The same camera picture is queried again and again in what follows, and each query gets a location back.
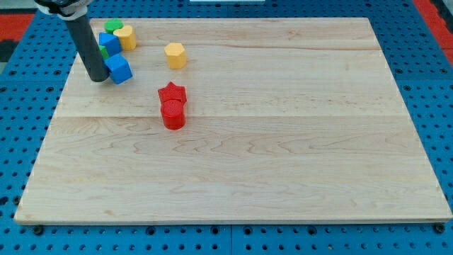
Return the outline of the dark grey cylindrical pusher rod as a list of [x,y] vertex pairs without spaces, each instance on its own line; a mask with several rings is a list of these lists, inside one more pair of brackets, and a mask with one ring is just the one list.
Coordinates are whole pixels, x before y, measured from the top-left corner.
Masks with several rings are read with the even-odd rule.
[[109,77],[108,69],[87,16],[70,18],[65,21],[65,24],[90,80],[94,82],[105,81]]

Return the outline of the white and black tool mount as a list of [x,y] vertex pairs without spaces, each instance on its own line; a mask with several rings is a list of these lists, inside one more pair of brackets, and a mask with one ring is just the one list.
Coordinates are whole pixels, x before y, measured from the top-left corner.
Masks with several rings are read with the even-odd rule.
[[62,20],[75,20],[88,12],[93,0],[34,0],[39,11],[46,15],[58,15]]

